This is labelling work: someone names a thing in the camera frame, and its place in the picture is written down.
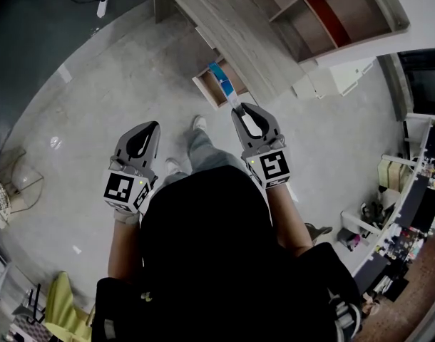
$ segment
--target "white wall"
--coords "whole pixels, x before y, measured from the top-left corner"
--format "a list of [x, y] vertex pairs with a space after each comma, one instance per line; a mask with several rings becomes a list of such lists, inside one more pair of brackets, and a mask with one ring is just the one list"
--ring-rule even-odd
[[317, 58], [317, 64], [330, 67], [388, 53], [435, 48], [435, 0], [399, 1], [411, 22], [407, 32], [329, 53]]

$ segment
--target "yellow cloth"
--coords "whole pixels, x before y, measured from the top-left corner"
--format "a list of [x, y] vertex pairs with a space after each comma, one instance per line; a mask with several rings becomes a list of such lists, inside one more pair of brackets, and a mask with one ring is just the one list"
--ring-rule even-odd
[[73, 305], [73, 294], [66, 272], [61, 272], [48, 291], [44, 326], [63, 342], [91, 341], [88, 314]]

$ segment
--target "grey pants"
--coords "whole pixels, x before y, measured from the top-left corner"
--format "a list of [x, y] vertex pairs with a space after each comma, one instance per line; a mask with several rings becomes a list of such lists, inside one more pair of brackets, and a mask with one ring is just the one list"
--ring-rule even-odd
[[[233, 166], [246, 173], [245, 166], [234, 155], [213, 146], [211, 139], [201, 129], [191, 130], [188, 141], [188, 156], [192, 165], [192, 173], [211, 170], [222, 166]], [[189, 176], [185, 172], [177, 172], [167, 176], [157, 192], [163, 187]]]

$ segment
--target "wooden floor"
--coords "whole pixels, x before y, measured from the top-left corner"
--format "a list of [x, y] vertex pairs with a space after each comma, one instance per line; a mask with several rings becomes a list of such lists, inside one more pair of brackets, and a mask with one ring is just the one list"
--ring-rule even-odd
[[406, 279], [409, 284], [394, 303], [378, 298], [380, 312], [364, 322], [355, 342], [403, 342], [425, 317], [435, 301], [435, 235], [422, 247]]

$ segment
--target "shoe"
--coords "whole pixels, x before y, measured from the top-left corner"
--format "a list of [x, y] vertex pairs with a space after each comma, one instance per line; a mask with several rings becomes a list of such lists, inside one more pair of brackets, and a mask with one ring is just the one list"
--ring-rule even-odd
[[322, 227], [321, 229], [318, 229], [311, 223], [305, 223], [305, 225], [306, 228], [308, 229], [308, 233], [309, 236], [311, 237], [313, 244], [316, 243], [317, 238], [323, 236], [324, 234], [329, 234], [333, 230], [332, 227]]
[[167, 176], [174, 175], [175, 173], [181, 171], [180, 164], [174, 158], [168, 158], [165, 161], [165, 172], [167, 173]]
[[194, 123], [192, 124], [193, 130], [196, 130], [197, 128], [200, 128], [203, 130], [203, 132], [206, 132], [206, 119], [201, 115], [197, 115], [194, 119]]

